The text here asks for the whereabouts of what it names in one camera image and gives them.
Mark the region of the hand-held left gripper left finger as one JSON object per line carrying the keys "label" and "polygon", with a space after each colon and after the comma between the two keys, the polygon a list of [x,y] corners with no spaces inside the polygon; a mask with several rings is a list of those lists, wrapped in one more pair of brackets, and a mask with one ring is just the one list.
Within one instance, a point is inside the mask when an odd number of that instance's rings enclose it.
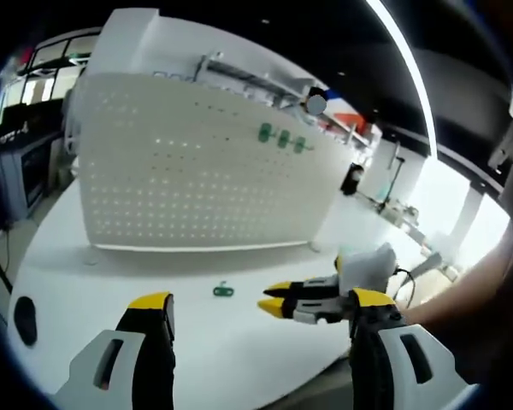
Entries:
{"label": "hand-held left gripper left finger", "polygon": [[174,296],[141,296],[71,360],[59,409],[172,409]]}

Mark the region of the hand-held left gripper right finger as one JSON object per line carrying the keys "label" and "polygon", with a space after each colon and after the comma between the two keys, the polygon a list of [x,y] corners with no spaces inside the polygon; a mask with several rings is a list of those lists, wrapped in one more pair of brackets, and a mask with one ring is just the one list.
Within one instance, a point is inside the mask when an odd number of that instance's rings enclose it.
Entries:
{"label": "hand-held left gripper right finger", "polygon": [[355,409],[457,409],[466,382],[454,356],[420,325],[408,325],[394,300],[355,288],[351,366]]}

